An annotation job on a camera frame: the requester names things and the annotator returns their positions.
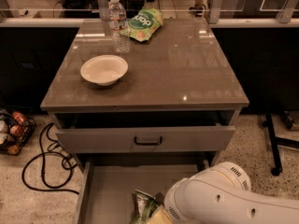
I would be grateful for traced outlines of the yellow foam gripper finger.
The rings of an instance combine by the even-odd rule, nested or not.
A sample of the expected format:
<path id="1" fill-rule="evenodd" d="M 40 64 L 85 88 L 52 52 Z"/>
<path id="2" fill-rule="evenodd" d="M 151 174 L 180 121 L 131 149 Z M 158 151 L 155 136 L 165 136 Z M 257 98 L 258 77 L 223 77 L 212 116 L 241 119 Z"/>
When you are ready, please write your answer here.
<path id="1" fill-rule="evenodd" d="M 168 215 L 165 208 L 159 206 L 147 220 L 146 224 L 173 224 L 173 220 Z"/>

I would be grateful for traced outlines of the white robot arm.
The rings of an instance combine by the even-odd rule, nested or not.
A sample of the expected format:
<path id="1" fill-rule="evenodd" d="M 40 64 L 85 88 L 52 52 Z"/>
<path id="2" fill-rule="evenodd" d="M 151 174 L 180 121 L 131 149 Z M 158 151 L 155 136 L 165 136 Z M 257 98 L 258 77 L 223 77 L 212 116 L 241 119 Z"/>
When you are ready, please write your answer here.
<path id="1" fill-rule="evenodd" d="M 299 201 L 252 192 L 247 173 L 225 161 L 179 180 L 146 224 L 299 224 Z"/>

